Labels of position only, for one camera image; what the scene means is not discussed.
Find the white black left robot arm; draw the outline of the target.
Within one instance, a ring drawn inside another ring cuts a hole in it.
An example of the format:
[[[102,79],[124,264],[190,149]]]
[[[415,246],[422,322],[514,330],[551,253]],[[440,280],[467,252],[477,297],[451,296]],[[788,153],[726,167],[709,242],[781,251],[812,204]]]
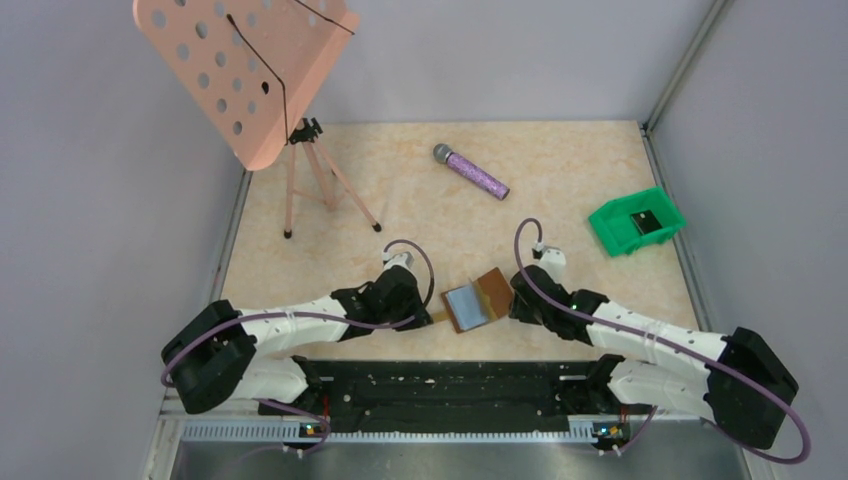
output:
[[[308,413],[319,404],[321,381],[305,359],[283,353],[432,322],[415,275],[400,264],[386,266],[374,281],[293,306],[239,310],[217,300],[162,349],[161,381],[176,390],[188,414],[231,400],[274,401]]]

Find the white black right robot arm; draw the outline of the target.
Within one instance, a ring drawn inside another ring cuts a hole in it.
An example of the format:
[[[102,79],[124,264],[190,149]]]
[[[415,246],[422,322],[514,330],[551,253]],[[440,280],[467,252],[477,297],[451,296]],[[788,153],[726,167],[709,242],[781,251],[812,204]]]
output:
[[[798,382],[758,333],[738,327],[722,335],[661,322],[591,290],[569,292],[538,265],[515,274],[510,285],[511,318],[605,349],[586,385],[594,409],[672,408],[714,423],[745,446],[773,446],[785,412],[720,369],[731,368],[791,404]]]

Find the brown leather card holder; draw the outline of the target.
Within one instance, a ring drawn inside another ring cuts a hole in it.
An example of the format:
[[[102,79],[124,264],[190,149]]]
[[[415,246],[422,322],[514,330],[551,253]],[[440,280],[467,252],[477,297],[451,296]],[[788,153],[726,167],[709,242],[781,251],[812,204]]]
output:
[[[433,322],[449,324],[462,334],[507,317],[514,292],[500,268],[495,267],[467,284],[440,294],[444,309]]]

